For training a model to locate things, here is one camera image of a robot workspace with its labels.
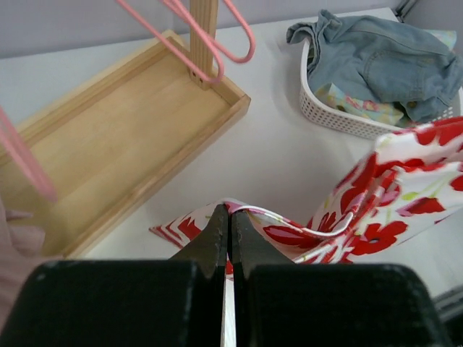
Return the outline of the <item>red poppy print skirt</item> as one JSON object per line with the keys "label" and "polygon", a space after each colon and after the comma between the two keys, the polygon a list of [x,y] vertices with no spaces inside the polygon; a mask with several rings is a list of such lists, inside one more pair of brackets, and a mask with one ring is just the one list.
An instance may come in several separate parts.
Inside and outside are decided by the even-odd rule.
{"label": "red poppy print skirt", "polygon": [[234,285],[230,220],[240,212],[294,264],[364,265],[363,257],[401,244],[462,209],[462,119],[379,137],[305,225],[222,199],[151,231],[180,251],[205,229],[218,205],[229,214],[224,289]]}

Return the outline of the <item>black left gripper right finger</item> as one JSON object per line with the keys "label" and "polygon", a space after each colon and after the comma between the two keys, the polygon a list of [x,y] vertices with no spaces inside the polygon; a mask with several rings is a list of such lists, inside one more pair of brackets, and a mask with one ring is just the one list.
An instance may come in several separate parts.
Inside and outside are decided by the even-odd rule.
{"label": "black left gripper right finger", "polygon": [[238,346],[450,346],[428,291],[394,264],[297,265],[230,220]]}

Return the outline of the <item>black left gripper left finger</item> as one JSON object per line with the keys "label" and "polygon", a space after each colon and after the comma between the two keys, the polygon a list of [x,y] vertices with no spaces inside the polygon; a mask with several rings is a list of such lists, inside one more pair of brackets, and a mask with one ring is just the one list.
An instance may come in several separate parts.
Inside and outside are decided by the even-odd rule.
{"label": "black left gripper left finger", "polygon": [[220,346],[229,214],[169,260],[62,260],[25,281],[3,346]]}

